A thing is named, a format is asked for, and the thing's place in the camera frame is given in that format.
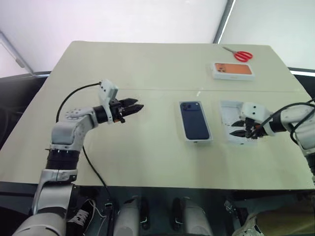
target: smartphone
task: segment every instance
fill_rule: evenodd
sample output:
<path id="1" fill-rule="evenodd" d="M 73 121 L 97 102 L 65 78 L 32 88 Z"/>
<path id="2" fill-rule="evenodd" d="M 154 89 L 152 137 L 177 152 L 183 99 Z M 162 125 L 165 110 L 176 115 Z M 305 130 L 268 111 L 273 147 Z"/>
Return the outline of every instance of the smartphone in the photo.
<path id="1" fill-rule="evenodd" d="M 200 102 L 180 103 L 185 135 L 189 140 L 207 140 L 209 129 Z"/>
<path id="2" fill-rule="evenodd" d="M 252 71 L 248 65 L 215 63 L 216 69 L 220 73 L 251 75 Z"/>

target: orange phone box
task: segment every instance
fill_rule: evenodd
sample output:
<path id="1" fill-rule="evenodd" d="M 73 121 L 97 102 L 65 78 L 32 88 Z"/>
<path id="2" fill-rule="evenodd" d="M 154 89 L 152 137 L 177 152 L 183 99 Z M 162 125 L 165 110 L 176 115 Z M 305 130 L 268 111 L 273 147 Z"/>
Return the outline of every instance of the orange phone box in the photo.
<path id="1" fill-rule="evenodd" d="M 254 80 L 255 75 L 249 64 L 220 63 L 212 64 L 212 75 L 219 80 Z"/>

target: orange phone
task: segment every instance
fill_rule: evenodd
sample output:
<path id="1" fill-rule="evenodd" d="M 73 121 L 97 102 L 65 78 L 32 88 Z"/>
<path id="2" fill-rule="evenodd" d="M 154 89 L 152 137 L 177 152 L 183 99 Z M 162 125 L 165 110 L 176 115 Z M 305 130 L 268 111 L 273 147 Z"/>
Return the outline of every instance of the orange phone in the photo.
<path id="1" fill-rule="evenodd" d="M 220 73 L 244 74 L 244 75 L 252 74 L 252 71 L 248 65 L 215 63 L 215 66 L 216 66 L 216 70 Z"/>

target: white backdrop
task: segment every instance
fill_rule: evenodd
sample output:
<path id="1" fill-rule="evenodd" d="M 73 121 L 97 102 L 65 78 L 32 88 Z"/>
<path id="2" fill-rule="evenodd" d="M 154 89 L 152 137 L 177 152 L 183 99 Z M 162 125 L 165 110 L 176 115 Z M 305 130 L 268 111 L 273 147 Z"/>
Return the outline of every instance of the white backdrop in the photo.
<path id="1" fill-rule="evenodd" d="M 287 66 L 315 69 L 315 0 L 236 0 L 220 43 L 270 45 Z"/>
<path id="2" fill-rule="evenodd" d="M 0 30 L 34 71 L 74 40 L 211 43 L 226 0 L 1 0 Z"/>

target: black sneaker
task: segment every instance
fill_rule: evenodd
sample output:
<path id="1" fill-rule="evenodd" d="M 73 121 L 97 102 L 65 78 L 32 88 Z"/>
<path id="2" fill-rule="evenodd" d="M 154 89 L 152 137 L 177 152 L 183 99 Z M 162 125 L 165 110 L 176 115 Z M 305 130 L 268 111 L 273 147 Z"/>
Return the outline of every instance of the black sneaker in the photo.
<path id="1" fill-rule="evenodd" d="M 90 223 L 93 220 L 95 213 L 96 203 L 92 199 L 87 199 L 79 211 L 70 219 L 67 225 L 71 224 L 73 226 L 77 226 L 79 228 L 83 228 L 83 233 L 88 229 Z"/>

